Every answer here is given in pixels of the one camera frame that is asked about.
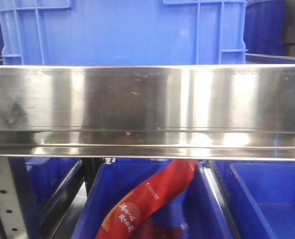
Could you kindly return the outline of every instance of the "red snack packaging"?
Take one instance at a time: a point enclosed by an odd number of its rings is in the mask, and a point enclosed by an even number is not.
[[[182,228],[154,225],[149,217],[134,231],[130,239],[181,239],[182,232]]]
[[[191,182],[196,160],[175,159],[125,195],[105,217],[95,239],[128,239],[156,210]]]

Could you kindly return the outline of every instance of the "reflective metal surface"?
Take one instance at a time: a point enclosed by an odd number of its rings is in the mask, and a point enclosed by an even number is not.
[[[295,65],[0,66],[0,154],[295,158]]]

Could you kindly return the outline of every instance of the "storage rack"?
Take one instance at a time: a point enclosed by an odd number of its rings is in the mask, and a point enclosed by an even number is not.
[[[87,173],[75,165],[38,209],[21,156],[82,157]],[[116,156],[295,160],[295,64],[0,66],[0,238],[51,238]]]

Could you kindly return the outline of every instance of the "metal shelf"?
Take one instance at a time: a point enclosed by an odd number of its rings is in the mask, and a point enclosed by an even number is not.
[[[0,66],[0,237],[49,237],[62,218],[40,225],[25,164],[7,158],[32,155],[295,160],[295,65]],[[82,178],[63,182],[61,212]]]

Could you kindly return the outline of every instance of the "blue storage bin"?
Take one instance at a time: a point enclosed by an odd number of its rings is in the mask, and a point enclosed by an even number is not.
[[[295,164],[231,164],[229,206],[243,239],[295,239]]]
[[[29,175],[30,183],[31,183],[31,189],[34,195],[35,200],[39,197],[38,195],[38,182],[36,180],[36,173],[32,166],[27,166],[27,172]]]
[[[78,160],[79,158],[25,158],[35,200],[46,202]]]
[[[246,0],[0,0],[15,64],[245,62]]]
[[[73,239],[93,239],[106,214],[130,190],[162,170],[169,161],[103,164],[78,221]],[[231,239],[222,211],[201,164],[179,196],[152,215],[153,223],[181,227],[182,238]]]
[[[79,158],[57,158],[59,160],[60,178],[63,179]]]
[[[31,184],[36,185],[35,200],[45,202],[60,184],[60,165],[58,158],[25,158],[26,165],[34,170]]]
[[[229,175],[232,173],[232,170],[230,168],[230,165],[233,163],[270,163],[271,161],[268,160],[213,160],[213,166],[215,174],[219,180],[219,183],[226,184],[226,179],[229,177]]]
[[[279,55],[285,53],[281,44],[285,0],[249,0],[246,7],[244,40],[248,53]]]

